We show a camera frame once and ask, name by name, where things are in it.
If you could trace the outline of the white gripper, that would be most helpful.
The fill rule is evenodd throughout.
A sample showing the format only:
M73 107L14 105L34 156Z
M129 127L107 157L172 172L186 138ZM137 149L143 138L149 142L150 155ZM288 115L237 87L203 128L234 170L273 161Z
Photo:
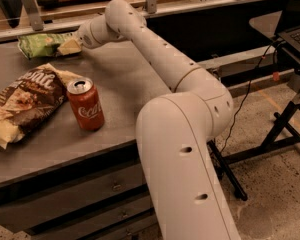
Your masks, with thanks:
M78 28L77 37L86 48L94 49L100 46L100 43L93 37L90 21L83 23ZM60 56L76 54L81 51L81 44L75 38L67 39L57 47L57 54Z

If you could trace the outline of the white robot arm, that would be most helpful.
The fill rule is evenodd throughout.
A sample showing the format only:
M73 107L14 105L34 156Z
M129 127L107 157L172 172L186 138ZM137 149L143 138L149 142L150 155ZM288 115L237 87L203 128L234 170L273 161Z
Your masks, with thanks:
M94 49L127 39L169 88L147 102L136 141L164 240L241 240L207 144L233 116L227 88L206 69L151 31L124 0L82 24L79 42Z

